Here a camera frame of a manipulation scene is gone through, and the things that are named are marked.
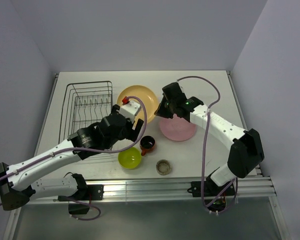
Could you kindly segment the small speckled beige dish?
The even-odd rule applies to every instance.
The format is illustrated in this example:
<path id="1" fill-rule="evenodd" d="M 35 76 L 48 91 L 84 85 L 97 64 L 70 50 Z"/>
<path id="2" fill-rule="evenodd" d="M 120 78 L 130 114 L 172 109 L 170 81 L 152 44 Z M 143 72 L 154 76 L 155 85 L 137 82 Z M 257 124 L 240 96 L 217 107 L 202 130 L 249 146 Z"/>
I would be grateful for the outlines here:
<path id="1" fill-rule="evenodd" d="M 172 167 L 171 167 L 171 164 L 169 161 L 165 160 L 165 159 L 161 159 L 159 160 L 157 163 L 156 163 L 156 171 L 159 175 L 161 176 L 166 176 L 168 175 L 171 170 L 172 170 Z"/>

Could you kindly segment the pink plastic plate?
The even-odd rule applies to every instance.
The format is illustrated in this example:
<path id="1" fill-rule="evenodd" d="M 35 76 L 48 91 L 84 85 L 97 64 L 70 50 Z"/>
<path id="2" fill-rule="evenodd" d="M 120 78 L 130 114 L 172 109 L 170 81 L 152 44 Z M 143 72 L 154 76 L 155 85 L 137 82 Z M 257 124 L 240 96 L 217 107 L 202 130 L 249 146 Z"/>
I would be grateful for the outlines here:
<path id="1" fill-rule="evenodd" d="M 175 116 L 174 118 L 162 118 L 159 121 L 159 129 L 169 140 L 184 142 L 195 135 L 197 127 L 193 123 Z"/>

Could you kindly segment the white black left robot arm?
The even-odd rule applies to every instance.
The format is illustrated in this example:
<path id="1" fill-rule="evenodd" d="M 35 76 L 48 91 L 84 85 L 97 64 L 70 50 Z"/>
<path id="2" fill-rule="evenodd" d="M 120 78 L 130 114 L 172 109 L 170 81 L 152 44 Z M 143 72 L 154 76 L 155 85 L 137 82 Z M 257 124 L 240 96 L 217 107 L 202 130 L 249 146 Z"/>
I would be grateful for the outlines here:
<path id="1" fill-rule="evenodd" d="M 15 210 L 27 204 L 31 197 L 60 195 L 75 200 L 85 198 L 88 188 L 79 174 L 67 180 L 56 179 L 51 186 L 40 183 L 40 179 L 91 156 L 114 154 L 112 147 L 118 141 L 130 140 L 135 145 L 147 124 L 146 119 L 135 118 L 145 109 L 144 105 L 133 100 L 122 106 L 116 104 L 100 122 L 80 128 L 52 149 L 14 165 L 0 162 L 0 206 L 5 211 Z"/>

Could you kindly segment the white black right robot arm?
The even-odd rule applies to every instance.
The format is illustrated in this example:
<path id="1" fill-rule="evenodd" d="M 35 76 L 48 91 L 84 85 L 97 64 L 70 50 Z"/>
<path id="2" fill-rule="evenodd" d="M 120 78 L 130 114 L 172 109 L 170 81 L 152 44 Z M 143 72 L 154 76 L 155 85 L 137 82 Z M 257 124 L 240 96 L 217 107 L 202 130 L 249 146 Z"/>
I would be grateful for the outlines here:
<path id="1" fill-rule="evenodd" d="M 236 126 L 197 97 L 187 98 L 177 82 L 162 88 L 163 97 L 155 115 L 171 119 L 173 115 L 205 129 L 228 150 L 227 162 L 214 170 L 204 182 L 204 194 L 216 196 L 232 180 L 245 178 L 265 158 L 260 134 L 255 129 Z"/>

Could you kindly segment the aluminium mounting rail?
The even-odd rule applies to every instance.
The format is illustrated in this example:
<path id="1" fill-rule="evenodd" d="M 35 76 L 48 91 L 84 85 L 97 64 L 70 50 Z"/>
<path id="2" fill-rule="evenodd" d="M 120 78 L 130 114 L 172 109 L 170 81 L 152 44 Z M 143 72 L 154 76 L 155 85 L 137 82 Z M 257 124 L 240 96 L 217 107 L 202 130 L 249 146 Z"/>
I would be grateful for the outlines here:
<path id="1" fill-rule="evenodd" d="M 199 178 L 158 178 L 137 180 L 88 180 L 90 185 L 103 185 L 104 203 L 195 200 L 187 189 Z M 275 197 L 270 177 L 260 175 L 238 181 L 238 198 Z"/>

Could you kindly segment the orange mug dark inside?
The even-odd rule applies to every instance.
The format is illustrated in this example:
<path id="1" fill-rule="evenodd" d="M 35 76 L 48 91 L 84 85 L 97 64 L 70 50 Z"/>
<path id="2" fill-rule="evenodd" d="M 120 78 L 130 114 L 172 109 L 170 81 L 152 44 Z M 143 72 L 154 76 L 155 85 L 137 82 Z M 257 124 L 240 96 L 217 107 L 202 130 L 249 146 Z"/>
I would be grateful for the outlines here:
<path id="1" fill-rule="evenodd" d="M 152 136 L 146 135 L 142 137 L 142 139 L 139 142 L 141 156 L 144 156 L 146 153 L 151 152 L 155 148 L 155 144 L 156 141 Z"/>

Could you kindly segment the lime green bowl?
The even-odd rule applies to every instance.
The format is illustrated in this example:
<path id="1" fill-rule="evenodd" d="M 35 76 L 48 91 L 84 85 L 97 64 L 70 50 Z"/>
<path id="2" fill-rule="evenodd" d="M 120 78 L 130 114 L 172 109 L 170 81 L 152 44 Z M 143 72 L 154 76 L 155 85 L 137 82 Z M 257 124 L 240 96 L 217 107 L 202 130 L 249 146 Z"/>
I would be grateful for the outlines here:
<path id="1" fill-rule="evenodd" d="M 142 155 L 135 147 L 131 147 L 118 154 L 118 162 L 120 166 L 128 170 L 137 168 L 141 163 L 141 160 Z"/>

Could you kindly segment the yellow plastic plate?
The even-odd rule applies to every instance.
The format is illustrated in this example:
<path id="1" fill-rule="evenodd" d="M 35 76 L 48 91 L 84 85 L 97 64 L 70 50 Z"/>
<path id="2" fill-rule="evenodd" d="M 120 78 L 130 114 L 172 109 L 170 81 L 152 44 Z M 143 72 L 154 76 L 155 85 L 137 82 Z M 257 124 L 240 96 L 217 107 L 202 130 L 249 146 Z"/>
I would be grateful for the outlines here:
<path id="1" fill-rule="evenodd" d="M 155 111 L 159 106 L 158 98 L 151 89 L 143 85 L 132 85 L 125 88 L 117 97 L 116 103 L 121 106 L 122 99 L 128 96 L 138 97 L 144 104 L 147 123 L 150 123 L 155 118 Z"/>

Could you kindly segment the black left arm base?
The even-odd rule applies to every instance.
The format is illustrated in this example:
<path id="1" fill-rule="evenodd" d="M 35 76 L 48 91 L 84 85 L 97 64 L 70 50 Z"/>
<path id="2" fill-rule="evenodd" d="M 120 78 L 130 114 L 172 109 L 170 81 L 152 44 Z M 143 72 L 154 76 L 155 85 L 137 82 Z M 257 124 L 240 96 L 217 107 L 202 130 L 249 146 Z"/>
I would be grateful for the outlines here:
<path id="1" fill-rule="evenodd" d="M 104 186 L 102 184 L 88 185 L 78 189 L 77 185 L 62 185 L 57 191 L 59 202 L 67 201 L 67 197 L 77 201 L 99 201 L 103 199 Z"/>

